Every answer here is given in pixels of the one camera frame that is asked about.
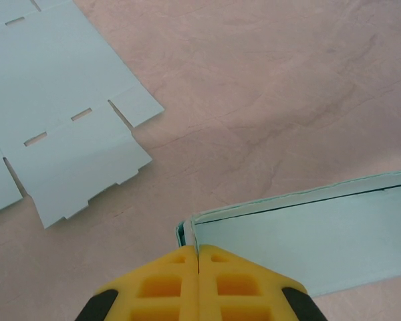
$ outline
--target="yellow plastic tool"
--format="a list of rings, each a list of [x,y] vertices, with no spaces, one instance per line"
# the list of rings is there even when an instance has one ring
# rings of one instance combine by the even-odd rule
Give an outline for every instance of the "yellow plastic tool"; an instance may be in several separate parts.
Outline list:
[[[232,253],[180,249],[101,287],[76,321],[326,321],[298,282]]]

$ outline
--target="table surface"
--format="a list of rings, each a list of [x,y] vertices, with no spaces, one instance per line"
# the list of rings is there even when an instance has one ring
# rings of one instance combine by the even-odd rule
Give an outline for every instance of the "table surface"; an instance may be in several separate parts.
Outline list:
[[[401,0],[76,0],[165,112],[153,162],[44,230],[0,212],[0,321],[73,320],[193,213],[401,169]],[[401,277],[315,299],[401,320]]]

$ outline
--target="square hole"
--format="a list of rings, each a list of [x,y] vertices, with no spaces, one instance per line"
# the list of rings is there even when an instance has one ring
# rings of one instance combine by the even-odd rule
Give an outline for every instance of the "square hole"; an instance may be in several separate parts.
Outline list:
[[[130,321],[178,321],[180,311],[177,307],[165,308],[135,308],[131,313]]]
[[[273,321],[270,309],[262,306],[222,306],[222,321]]]
[[[259,296],[257,281],[248,274],[221,274],[217,277],[220,296]]]
[[[181,281],[181,277],[179,276],[150,276],[142,282],[138,297],[161,298],[180,296]]]

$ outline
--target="cardboard slot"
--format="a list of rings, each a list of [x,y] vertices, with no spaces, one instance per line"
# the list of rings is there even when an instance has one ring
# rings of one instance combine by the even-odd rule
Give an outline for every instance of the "cardboard slot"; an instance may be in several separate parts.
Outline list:
[[[25,20],[24,17],[19,17],[19,18],[17,18],[17,19],[8,21],[7,23],[5,23],[5,25],[13,25],[14,23],[17,23],[17,22],[20,22],[20,21],[23,21],[23,20]]]
[[[119,116],[122,122],[126,125],[126,127],[132,129],[133,126],[129,123],[126,117],[120,112],[120,110],[116,107],[116,105],[111,100],[107,100],[107,102],[113,108],[113,111]]]
[[[83,112],[80,112],[79,114],[75,115],[72,117],[72,120],[75,122],[77,119],[80,119],[83,116],[86,116],[87,114],[89,114],[92,111],[91,108],[88,108],[86,110],[84,110]]]
[[[37,9],[38,12],[41,12],[39,5],[34,0],[29,0],[29,1]]]
[[[42,132],[41,134],[37,135],[36,137],[30,138],[29,140],[24,142],[24,145],[28,147],[29,145],[35,144],[36,142],[45,138],[46,136],[47,136],[47,132]]]

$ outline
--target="black rubber grip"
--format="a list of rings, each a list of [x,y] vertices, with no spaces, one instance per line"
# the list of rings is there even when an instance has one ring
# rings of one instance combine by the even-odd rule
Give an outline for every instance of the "black rubber grip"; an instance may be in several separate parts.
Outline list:
[[[283,288],[282,292],[299,321],[327,321],[321,310],[306,293],[293,288]]]
[[[116,290],[106,290],[90,298],[76,321],[104,321],[114,300],[118,297]]]

